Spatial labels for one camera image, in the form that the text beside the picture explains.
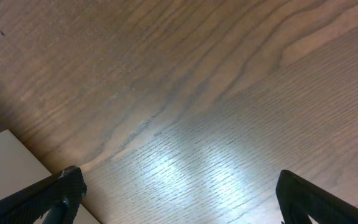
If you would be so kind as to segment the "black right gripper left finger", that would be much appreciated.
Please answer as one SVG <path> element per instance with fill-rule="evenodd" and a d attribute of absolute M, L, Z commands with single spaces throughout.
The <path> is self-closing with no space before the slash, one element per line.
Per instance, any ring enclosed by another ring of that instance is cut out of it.
<path fill-rule="evenodd" d="M 81 169 L 70 166 L 0 200 L 0 223 L 74 222 L 87 186 Z"/>

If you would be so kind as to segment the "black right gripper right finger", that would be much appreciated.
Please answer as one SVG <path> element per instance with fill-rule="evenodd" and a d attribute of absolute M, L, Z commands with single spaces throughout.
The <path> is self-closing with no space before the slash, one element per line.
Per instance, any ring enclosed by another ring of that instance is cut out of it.
<path fill-rule="evenodd" d="M 284 224 L 358 224 L 358 208 L 289 170 L 280 172 L 275 193 Z"/>

